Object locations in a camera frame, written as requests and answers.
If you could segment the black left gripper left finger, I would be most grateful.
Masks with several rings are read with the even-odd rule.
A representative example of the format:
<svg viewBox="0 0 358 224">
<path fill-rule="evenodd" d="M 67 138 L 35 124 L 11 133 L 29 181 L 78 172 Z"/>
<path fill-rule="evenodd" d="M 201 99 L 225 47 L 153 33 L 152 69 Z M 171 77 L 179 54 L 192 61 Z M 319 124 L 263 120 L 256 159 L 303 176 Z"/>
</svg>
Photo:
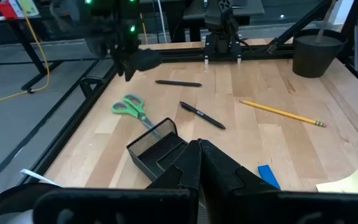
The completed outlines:
<svg viewBox="0 0 358 224">
<path fill-rule="evenodd" d="M 201 149 L 191 141 L 146 189 L 60 188 L 36 203 L 34 224 L 196 224 Z"/>
</svg>

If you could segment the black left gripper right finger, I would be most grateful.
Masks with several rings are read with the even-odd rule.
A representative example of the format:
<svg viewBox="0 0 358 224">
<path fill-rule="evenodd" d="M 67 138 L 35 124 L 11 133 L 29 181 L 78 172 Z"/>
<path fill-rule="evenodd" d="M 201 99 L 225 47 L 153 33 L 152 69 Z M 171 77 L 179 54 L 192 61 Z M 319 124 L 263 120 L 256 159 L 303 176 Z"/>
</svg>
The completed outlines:
<svg viewBox="0 0 358 224">
<path fill-rule="evenodd" d="M 276 189 L 207 140 L 201 185 L 211 223 L 358 224 L 358 194 Z"/>
</svg>

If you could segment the green handled scissors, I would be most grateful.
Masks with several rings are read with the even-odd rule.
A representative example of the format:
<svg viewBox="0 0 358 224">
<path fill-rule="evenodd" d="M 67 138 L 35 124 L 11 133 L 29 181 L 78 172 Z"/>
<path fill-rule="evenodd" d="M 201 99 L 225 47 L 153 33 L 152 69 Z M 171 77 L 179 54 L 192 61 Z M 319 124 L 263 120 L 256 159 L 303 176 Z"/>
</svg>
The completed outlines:
<svg viewBox="0 0 358 224">
<path fill-rule="evenodd" d="M 128 114 L 139 121 L 148 129 L 152 129 L 154 124 L 148 119 L 144 110 L 144 100 L 135 94 L 125 95 L 121 101 L 114 103 L 111 111 L 114 114 Z"/>
</svg>

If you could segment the plain black pen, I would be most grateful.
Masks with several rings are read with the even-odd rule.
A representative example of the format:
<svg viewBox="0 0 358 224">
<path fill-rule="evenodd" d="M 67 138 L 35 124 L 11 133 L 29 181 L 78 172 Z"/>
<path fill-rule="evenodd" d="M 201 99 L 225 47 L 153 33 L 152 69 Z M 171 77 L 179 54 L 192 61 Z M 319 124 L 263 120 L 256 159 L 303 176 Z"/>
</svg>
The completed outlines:
<svg viewBox="0 0 358 224">
<path fill-rule="evenodd" d="M 156 80 L 157 84 L 163 85 L 178 85 L 178 86 L 192 86 L 192 87 L 201 87 L 202 84 L 195 82 L 180 82 L 180 81 L 172 81 L 172 80 Z"/>
</svg>

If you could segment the blue eraser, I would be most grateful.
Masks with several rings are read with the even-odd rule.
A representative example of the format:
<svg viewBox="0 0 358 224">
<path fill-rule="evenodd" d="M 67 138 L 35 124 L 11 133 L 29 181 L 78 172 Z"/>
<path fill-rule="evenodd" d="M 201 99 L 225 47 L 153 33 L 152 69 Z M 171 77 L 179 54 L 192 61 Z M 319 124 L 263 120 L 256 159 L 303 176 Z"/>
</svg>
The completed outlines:
<svg viewBox="0 0 358 224">
<path fill-rule="evenodd" d="M 275 178 L 272 169 L 270 168 L 269 165 L 262 165 L 262 166 L 258 166 L 258 172 L 260 174 L 260 177 L 266 181 L 267 183 L 269 183 L 270 185 L 274 186 L 276 189 L 281 189 L 277 179 Z"/>
</svg>

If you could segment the black pen with white print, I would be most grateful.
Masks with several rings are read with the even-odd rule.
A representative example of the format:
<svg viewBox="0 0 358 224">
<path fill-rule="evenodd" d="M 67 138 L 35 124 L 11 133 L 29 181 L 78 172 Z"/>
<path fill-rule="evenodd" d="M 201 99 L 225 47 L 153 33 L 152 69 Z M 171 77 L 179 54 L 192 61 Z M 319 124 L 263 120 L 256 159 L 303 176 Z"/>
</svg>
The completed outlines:
<svg viewBox="0 0 358 224">
<path fill-rule="evenodd" d="M 211 118 L 210 116 L 204 114 L 200 110 L 192 107 L 191 105 L 185 103 L 184 101 L 180 101 L 179 104 L 183 109 L 185 109 L 185 110 L 187 110 L 187 111 L 189 111 L 191 113 L 194 113 L 195 115 L 199 116 L 200 118 L 204 119 L 205 121 L 207 121 L 208 123 L 214 125 L 215 127 L 219 128 L 219 129 L 225 129 L 226 128 L 220 122 L 218 122 L 215 119 Z"/>
</svg>

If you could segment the yellow pencil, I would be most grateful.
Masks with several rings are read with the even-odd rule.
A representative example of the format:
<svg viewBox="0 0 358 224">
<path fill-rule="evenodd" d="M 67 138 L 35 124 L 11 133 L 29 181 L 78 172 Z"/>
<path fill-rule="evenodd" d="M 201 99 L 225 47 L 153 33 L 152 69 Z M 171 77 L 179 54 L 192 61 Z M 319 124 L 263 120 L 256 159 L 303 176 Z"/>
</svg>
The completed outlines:
<svg viewBox="0 0 358 224">
<path fill-rule="evenodd" d="M 253 107 L 258 108 L 258 109 L 262 109 L 262 110 L 269 111 L 269 112 L 276 113 L 276 114 L 280 114 L 280 115 L 283 115 L 283 116 L 286 116 L 286 117 L 289 117 L 289 118 L 297 119 L 299 121 L 310 123 L 310 124 L 313 124 L 315 126 L 320 126 L 320 127 L 323 127 L 323 128 L 326 127 L 326 124 L 324 122 L 322 122 L 322 121 L 309 119 L 309 118 L 306 118 L 306 117 L 302 117 L 302 116 L 299 116 L 299 115 L 296 115 L 296 114 L 281 111 L 281 110 L 278 110 L 278 109 L 275 109 L 275 108 L 271 108 L 269 106 L 260 105 L 260 104 L 257 104 L 257 103 L 251 102 L 251 101 L 247 101 L 247 100 L 240 100 L 240 102 L 245 104 L 245 105 L 253 106 Z"/>
</svg>

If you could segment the yellow sticky note pad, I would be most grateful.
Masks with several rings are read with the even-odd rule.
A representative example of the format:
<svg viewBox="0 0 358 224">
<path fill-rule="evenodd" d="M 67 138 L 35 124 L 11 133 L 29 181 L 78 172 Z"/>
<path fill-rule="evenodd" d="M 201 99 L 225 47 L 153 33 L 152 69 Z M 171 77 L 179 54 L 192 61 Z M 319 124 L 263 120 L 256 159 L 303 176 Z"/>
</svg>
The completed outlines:
<svg viewBox="0 0 358 224">
<path fill-rule="evenodd" d="M 358 169 L 344 179 L 316 184 L 318 192 L 358 194 Z"/>
</svg>

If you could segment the black mesh desk organizer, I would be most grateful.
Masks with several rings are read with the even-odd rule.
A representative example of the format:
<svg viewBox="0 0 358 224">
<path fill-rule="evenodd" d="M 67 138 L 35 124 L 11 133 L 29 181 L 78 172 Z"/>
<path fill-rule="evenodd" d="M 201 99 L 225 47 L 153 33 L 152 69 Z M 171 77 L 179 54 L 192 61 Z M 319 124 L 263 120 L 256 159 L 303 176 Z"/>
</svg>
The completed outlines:
<svg viewBox="0 0 358 224">
<path fill-rule="evenodd" d="M 126 146 L 133 163 L 153 182 L 186 148 L 177 127 L 165 118 Z"/>
</svg>

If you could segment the black side table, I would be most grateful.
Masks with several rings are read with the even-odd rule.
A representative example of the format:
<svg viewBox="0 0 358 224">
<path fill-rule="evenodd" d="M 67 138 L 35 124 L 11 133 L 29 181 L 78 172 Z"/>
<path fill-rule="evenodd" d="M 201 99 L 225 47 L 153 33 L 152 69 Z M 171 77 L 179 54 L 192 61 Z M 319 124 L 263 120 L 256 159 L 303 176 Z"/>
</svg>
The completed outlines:
<svg viewBox="0 0 358 224">
<path fill-rule="evenodd" d="M 37 44 L 37 46 L 40 50 L 40 53 L 44 59 L 43 62 L 41 61 L 39 56 L 35 53 L 33 46 L 30 44 L 30 40 L 25 36 L 22 29 L 20 28 L 20 25 L 19 25 L 20 22 L 27 23 L 27 27 L 29 28 L 29 30 L 35 40 L 35 43 Z M 1 20 L 0 24 L 2 24 L 2 23 L 6 23 L 9 25 L 9 27 L 15 34 L 16 38 L 18 39 L 19 43 L 21 44 L 21 46 L 23 46 L 25 52 L 30 57 L 31 63 L 33 63 L 35 65 L 35 67 L 37 68 L 37 70 L 39 71 L 39 74 L 36 75 L 30 81 L 28 81 L 25 85 L 23 85 L 21 87 L 21 90 L 23 90 L 24 93 L 33 94 L 36 91 L 41 91 L 41 90 L 45 89 L 46 87 L 48 87 L 51 71 L 53 71 L 55 68 L 57 68 L 59 65 L 61 65 L 63 63 L 63 60 L 56 60 L 54 62 L 48 63 L 45 53 L 43 51 L 43 48 L 41 47 L 32 26 L 29 24 L 29 19 Z M 43 79 L 44 76 L 47 76 L 46 84 L 40 88 L 32 88 L 36 83 L 38 83 L 41 79 Z"/>
</svg>

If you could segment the green and white box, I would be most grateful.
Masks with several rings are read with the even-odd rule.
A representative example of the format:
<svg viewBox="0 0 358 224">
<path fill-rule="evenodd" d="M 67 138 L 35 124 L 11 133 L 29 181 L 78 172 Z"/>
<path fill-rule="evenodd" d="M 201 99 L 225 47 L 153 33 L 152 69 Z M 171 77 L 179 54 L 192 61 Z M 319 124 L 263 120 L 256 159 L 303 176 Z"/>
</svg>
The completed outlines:
<svg viewBox="0 0 358 224">
<path fill-rule="evenodd" d="M 33 0 L 8 0 L 16 16 L 19 19 L 24 18 L 24 12 L 28 17 L 39 15 L 39 10 Z"/>
</svg>

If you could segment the red box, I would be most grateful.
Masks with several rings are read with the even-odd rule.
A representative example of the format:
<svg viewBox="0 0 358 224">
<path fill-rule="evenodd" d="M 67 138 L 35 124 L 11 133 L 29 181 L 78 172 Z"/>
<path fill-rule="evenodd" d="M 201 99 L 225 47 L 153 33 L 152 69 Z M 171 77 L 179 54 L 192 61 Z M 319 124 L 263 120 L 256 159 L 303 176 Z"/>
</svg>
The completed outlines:
<svg viewBox="0 0 358 224">
<path fill-rule="evenodd" d="M 0 12 L 5 19 L 17 19 L 17 15 L 9 2 L 0 2 Z"/>
</svg>

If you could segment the black plant pot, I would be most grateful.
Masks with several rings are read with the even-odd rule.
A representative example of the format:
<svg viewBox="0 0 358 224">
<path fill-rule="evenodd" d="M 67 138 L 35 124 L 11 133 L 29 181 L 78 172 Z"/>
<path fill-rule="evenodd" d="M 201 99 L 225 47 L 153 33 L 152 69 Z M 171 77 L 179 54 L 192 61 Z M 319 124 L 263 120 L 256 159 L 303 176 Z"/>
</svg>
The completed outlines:
<svg viewBox="0 0 358 224">
<path fill-rule="evenodd" d="M 316 42 L 318 33 L 319 29 L 305 29 L 293 37 L 292 70 L 298 76 L 322 77 L 347 43 L 347 37 L 335 30 L 324 30 Z"/>
</svg>

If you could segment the green artificial plant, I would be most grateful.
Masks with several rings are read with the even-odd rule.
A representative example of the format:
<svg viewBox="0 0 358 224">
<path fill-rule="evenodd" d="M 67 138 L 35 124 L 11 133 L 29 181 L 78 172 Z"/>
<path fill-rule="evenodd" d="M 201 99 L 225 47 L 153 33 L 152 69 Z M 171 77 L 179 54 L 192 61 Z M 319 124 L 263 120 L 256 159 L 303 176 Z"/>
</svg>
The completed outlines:
<svg viewBox="0 0 358 224">
<path fill-rule="evenodd" d="M 336 1 L 337 0 L 331 0 L 331 4 L 324 16 L 324 19 L 323 19 L 323 25 L 321 26 L 321 28 L 319 29 L 319 32 L 316 36 L 316 39 L 315 39 L 315 44 L 320 44 L 321 43 L 321 39 L 323 37 L 323 34 L 324 34 L 324 30 L 325 28 L 327 27 L 327 24 L 328 24 L 328 21 L 329 21 L 329 18 L 331 16 L 331 13 L 335 7 L 335 4 L 336 4 Z"/>
</svg>

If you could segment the black table frame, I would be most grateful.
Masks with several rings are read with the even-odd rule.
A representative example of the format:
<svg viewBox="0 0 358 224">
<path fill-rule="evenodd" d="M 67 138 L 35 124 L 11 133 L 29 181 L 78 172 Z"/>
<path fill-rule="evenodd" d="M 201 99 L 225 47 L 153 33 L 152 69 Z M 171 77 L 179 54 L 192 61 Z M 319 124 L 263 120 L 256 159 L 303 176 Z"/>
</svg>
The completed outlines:
<svg viewBox="0 0 358 224">
<path fill-rule="evenodd" d="M 358 78 L 345 60 L 335 59 L 323 77 L 308 79 L 292 72 L 291 45 L 271 55 L 247 56 L 239 64 L 209 65 L 203 62 L 201 42 L 155 44 L 154 49 L 164 64 L 131 82 L 109 72 L 35 163 L 35 173 L 64 187 L 146 186 L 148 179 L 126 149 L 144 127 L 110 110 L 127 93 L 143 97 L 153 122 L 174 120 L 183 139 L 209 139 L 252 172 L 268 164 L 284 189 L 314 190 L 316 184 L 343 179 L 358 169 Z M 240 100 L 322 121 L 326 127 Z M 180 101 L 226 128 L 183 109 Z"/>
</svg>

